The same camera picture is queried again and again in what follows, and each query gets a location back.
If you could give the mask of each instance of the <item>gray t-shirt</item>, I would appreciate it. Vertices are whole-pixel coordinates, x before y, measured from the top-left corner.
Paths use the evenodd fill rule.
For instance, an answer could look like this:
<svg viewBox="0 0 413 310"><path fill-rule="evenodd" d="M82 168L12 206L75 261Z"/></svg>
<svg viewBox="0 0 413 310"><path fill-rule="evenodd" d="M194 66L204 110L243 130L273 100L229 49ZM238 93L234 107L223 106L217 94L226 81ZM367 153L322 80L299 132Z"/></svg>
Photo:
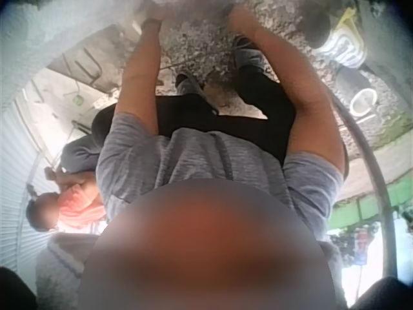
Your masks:
<svg viewBox="0 0 413 310"><path fill-rule="evenodd" d="M282 167L253 143L222 132L182 128L166 138L150 134L132 115L115 115L97 166L109 220L140 195L191 178L258 188L294 210L320 241L343 183L335 166L314 154L289 154Z"/></svg>

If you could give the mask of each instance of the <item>dark hair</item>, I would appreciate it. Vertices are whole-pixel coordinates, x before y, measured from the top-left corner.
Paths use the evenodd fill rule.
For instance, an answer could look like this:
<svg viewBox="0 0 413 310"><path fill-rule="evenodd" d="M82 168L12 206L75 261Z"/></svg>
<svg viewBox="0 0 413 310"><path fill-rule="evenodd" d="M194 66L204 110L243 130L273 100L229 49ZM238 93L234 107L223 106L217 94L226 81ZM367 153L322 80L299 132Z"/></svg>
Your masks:
<svg viewBox="0 0 413 310"><path fill-rule="evenodd" d="M40 233L45 233L50 229L47 229L43 225L43 221L41 220L41 209L40 204L36 203L34 200L30 200L26 208L26 218L34 230Z"/></svg>

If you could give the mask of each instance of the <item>corrugated metal wall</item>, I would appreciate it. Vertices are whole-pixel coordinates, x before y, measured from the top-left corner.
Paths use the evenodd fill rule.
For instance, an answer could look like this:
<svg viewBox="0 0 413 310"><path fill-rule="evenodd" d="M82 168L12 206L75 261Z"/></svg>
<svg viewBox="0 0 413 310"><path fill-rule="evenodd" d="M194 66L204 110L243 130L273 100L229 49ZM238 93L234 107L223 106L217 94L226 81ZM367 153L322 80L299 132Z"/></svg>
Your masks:
<svg viewBox="0 0 413 310"><path fill-rule="evenodd" d="M35 292L35 258L50 234L34 231L26 220L26 184L33 184L39 194L57 187L45 180L48 163L15 105L2 111L0 123L0 265L17 272Z"/></svg>

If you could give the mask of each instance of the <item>orange shirt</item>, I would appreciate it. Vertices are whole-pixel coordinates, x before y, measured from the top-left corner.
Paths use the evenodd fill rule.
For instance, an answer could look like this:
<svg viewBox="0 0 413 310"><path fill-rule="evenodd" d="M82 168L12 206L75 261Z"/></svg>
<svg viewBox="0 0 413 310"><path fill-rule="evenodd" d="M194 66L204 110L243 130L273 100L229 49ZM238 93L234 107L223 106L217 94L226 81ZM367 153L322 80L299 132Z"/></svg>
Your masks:
<svg viewBox="0 0 413 310"><path fill-rule="evenodd" d="M94 201L90 200L78 184L63 192L57 204L60 211L59 221L77 229L82 229L106 215L100 196Z"/></svg>

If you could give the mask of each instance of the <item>black pants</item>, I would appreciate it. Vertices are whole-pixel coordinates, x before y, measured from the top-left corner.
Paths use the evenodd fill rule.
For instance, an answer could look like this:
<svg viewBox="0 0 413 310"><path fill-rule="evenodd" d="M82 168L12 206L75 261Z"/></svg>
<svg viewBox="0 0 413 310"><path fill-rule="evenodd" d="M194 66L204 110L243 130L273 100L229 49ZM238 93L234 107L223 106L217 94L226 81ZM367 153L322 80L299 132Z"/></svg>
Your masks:
<svg viewBox="0 0 413 310"><path fill-rule="evenodd" d="M245 66L239 70L235 89L245 103L256 106L268 119L217 116L197 94L158 96L159 134L171 137L175 130L183 127L202 132L220 131L252 142L282 164L296 112L281 84L258 72L255 67ZM103 109L92 124L94 141L100 147L109 133L114 109L115 105Z"/></svg>

